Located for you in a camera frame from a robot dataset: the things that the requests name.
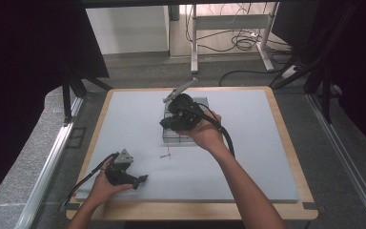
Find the hand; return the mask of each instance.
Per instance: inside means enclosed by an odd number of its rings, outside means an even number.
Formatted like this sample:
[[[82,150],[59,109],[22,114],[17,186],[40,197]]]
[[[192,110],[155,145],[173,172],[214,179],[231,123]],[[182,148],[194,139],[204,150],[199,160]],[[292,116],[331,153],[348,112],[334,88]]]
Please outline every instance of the hand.
[[[215,119],[221,123],[221,115],[205,112],[212,119]],[[189,131],[178,131],[179,135],[187,135],[191,137],[194,142],[204,150],[213,153],[221,147],[226,147],[222,134],[215,128],[215,126],[207,120],[202,119],[193,129]]]
[[[91,192],[89,193],[88,198],[85,200],[85,203],[91,204],[93,207],[98,207],[99,205],[107,202],[114,194],[130,190],[132,188],[132,184],[122,184],[122,185],[112,185],[109,183],[105,170],[112,160],[112,157],[109,158],[102,166],[102,170],[100,170],[99,175],[96,177],[94,184],[91,188]]]

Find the left hand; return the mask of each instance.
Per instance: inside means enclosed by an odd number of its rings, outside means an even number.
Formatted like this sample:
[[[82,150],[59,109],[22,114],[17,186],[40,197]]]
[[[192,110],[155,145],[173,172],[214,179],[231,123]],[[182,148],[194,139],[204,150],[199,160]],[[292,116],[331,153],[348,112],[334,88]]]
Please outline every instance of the left hand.
[[[88,198],[85,200],[85,203],[91,204],[93,207],[98,207],[101,204],[107,202],[114,194],[130,190],[132,188],[132,184],[122,184],[122,185],[112,185],[109,183],[106,178],[105,170],[112,160],[112,157],[109,158],[102,166],[102,170],[100,170],[99,175],[96,177],[94,184],[91,188],[91,192],[89,193]]]

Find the metal rail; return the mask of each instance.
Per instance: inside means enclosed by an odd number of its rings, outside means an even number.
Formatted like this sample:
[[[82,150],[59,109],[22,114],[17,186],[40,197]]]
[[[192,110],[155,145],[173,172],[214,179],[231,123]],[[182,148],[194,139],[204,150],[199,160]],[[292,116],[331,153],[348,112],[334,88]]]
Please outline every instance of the metal rail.
[[[76,98],[73,101],[71,108],[72,116],[77,115],[82,102],[82,98]],[[34,188],[31,191],[28,202],[26,203],[26,206],[23,209],[16,226],[14,227],[15,229],[27,229],[31,227],[38,208],[40,207],[41,201],[46,194],[52,174],[54,173],[58,160],[61,157],[65,143],[67,142],[68,136],[71,133],[72,126],[73,120],[71,120],[69,125],[63,126],[60,129],[57,139],[51,148],[49,157],[47,158],[46,163],[34,185]]]
[[[322,115],[320,104],[317,101],[317,98],[314,95],[307,94],[307,99],[311,103],[313,110],[319,120],[320,124],[322,125],[326,135],[328,136],[329,140],[331,141],[335,152],[342,163],[347,175],[349,176],[351,182],[356,188],[358,195],[360,196],[362,202],[366,207],[366,182],[364,178],[361,176],[360,172],[358,171],[356,165],[354,164],[352,158],[350,157],[349,153],[347,152],[346,147],[341,142],[339,136],[336,133],[336,130],[332,124],[329,124],[326,121],[326,118]]]

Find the small metal object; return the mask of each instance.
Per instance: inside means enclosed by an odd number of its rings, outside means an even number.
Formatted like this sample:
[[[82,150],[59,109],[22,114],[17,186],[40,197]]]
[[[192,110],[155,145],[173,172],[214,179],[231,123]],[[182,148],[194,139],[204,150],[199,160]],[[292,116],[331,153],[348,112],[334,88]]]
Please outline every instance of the small metal object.
[[[192,86],[192,84],[194,84],[196,81],[198,81],[198,79],[194,77],[193,80],[189,83],[183,84],[182,86],[173,89],[173,91],[166,98],[163,99],[163,102],[166,103],[167,101],[174,99],[176,96],[180,95],[190,86]]]
[[[166,156],[168,156],[169,158],[171,158],[171,154],[163,155],[163,156],[161,156],[161,158],[166,157]]]
[[[129,155],[126,149],[124,149],[115,159],[114,163],[133,163],[133,157]]]

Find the forearm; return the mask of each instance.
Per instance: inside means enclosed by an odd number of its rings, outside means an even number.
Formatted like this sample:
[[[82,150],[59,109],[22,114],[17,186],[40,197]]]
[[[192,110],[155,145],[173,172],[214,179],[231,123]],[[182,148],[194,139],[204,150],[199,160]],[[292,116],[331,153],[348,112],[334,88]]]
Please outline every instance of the forearm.
[[[96,210],[97,206],[94,204],[90,204],[89,202],[84,202],[79,210],[76,212],[75,216],[73,216],[70,224],[68,225],[68,229],[82,229],[88,228],[89,221]]]
[[[287,228],[263,192],[226,147],[211,151],[220,165],[246,228]]]

